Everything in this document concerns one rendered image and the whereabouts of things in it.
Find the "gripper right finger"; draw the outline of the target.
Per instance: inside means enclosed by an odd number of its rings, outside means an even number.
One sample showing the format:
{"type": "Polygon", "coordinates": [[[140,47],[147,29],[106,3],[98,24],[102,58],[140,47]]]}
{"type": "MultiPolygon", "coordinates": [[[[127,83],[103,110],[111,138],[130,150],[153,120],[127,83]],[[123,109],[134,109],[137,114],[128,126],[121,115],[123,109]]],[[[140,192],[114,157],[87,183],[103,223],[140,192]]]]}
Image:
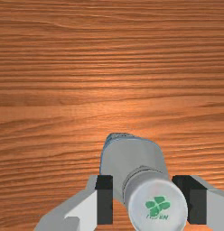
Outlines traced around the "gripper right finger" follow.
{"type": "Polygon", "coordinates": [[[224,231],[224,190],[216,189],[196,175],[175,175],[173,183],[186,199],[187,220],[191,225],[224,231]]]}

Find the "clear bottle with white cap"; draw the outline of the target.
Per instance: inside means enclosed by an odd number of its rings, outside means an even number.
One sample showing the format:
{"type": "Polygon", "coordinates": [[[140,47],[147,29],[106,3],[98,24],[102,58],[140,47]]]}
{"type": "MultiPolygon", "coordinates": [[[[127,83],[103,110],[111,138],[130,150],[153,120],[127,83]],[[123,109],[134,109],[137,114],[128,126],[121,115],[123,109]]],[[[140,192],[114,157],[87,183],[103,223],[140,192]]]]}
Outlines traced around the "clear bottle with white cap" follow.
{"type": "Polygon", "coordinates": [[[132,134],[110,134],[99,173],[113,177],[114,199],[126,207],[135,231],[183,231],[186,199],[169,179],[156,143],[132,134]]]}

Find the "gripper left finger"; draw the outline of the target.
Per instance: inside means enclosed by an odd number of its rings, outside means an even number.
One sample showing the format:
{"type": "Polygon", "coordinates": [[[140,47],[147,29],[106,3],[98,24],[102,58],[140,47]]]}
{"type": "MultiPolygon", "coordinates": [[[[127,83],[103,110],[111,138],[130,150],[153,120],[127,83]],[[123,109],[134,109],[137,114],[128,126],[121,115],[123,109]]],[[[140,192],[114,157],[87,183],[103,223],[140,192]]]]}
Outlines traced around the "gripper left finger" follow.
{"type": "Polygon", "coordinates": [[[34,231],[95,231],[113,223],[113,177],[92,175],[87,186],[44,215],[34,231]]]}

